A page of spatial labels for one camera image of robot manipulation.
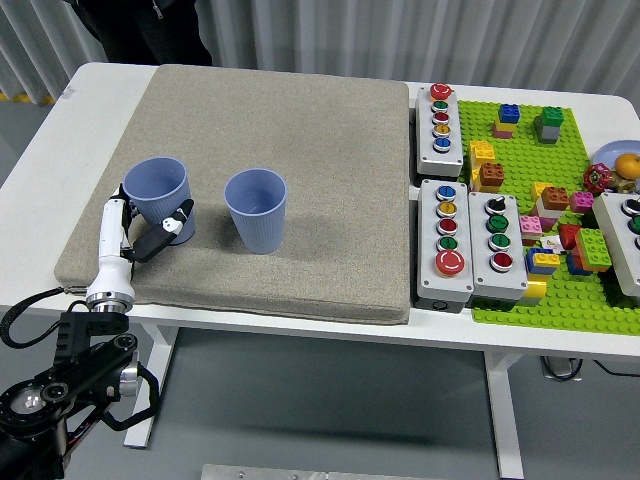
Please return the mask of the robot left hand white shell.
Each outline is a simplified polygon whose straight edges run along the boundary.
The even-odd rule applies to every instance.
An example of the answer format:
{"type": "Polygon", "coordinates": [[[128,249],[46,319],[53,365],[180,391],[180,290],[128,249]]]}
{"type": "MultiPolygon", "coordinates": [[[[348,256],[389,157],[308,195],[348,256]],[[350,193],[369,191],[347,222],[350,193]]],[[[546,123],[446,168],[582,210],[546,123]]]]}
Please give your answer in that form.
{"type": "Polygon", "coordinates": [[[131,243],[128,238],[133,214],[130,198],[119,187],[103,208],[98,250],[98,274],[86,291],[92,312],[129,312],[135,302],[131,286],[134,265],[146,263],[169,246],[186,227],[194,201],[184,200],[159,223],[131,243]]]}

